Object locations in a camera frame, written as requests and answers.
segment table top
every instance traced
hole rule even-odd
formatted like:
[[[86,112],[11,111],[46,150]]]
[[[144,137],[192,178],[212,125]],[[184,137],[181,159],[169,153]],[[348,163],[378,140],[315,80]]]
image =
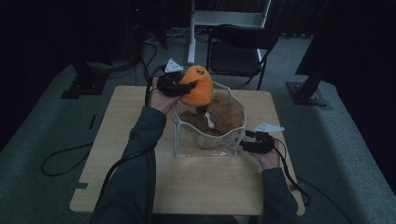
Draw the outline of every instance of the table top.
[[[115,89],[78,181],[88,185],[84,189],[76,189],[70,203],[73,211],[93,211],[106,173],[120,159],[129,131],[140,115],[145,89],[136,86],[118,86]],[[247,130],[254,131],[262,122],[280,126],[270,92],[232,92],[245,108]],[[155,148],[157,187],[154,213],[261,215],[262,168],[257,159],[242,148],[237,157],[175,158],[175,123],[170,113],[163,137]],[[271,135],[285,143],[282,132]],[[280,151],[283,153],[284,148],[280,147]],[[287,164],[295,180],[289,154]],[[299,206],[297,214],[302,215],[305,208],[301,193],[295,190],[292,194]]]

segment chair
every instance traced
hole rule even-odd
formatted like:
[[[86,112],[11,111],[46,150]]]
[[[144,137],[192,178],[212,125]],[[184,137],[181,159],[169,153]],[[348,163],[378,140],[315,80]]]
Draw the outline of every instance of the chair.
[[[260,74],[259,91],[267,57],[277,40],[278,34],[266,28],[213,26],[209,30],[206,69],[212,75],[249,77],[246,84]],[[258,49],[266,50],[261,58]]]

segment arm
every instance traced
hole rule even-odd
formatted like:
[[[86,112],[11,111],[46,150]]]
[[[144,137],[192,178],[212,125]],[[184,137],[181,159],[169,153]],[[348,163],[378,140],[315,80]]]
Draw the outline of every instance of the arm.
[[[154,148],[166,124],[166,114],[178,98],[158,91],[150,95],[132,128],[122,157]],[[154,204],[156,163],[154,150],[121,164],[109,179],[103,198],[93,211],[91,224],[149,223]]]
[[[298,205],[289,191],[277,152],[271,150],[267,154],[252,154],[263,169],[264,223],[300,223],[296,214]]]

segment stuffed toy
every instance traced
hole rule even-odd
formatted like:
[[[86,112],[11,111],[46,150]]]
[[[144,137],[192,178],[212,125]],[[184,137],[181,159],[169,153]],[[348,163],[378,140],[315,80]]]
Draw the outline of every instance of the stuffed toy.
[[[185,111],[180,119],[188,122],[202,133],[222,136],[242,126],[244,107],[228,93],[215,92],[210,104]]]
[[[179,84],[189,84],[196,81],[196,86],[180,98],[180,101],[185,105],[203,106],[210,103],[213,82],[212,76],[201,65],[193,65],[187,71],[184,77],[179,81]]]

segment transparent bin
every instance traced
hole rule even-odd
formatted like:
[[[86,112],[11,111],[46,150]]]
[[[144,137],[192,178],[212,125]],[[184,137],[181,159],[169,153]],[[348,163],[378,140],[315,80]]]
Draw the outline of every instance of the transparent bin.
[[[230,88],[217,82],[213,82],[213,92],[224,92],[232,96]],[[188,122],[180,119],[179,115],[187,110],[195,113],[194,106],[184,105],[179,102],[173,107],[173,119],[175,122],[175,157],[205,157],[205,156],[229,156],[236,157],[238,146],[245,136],[246,114],[241,126],[233,129],[222,136],[212,136],[202,133]]]

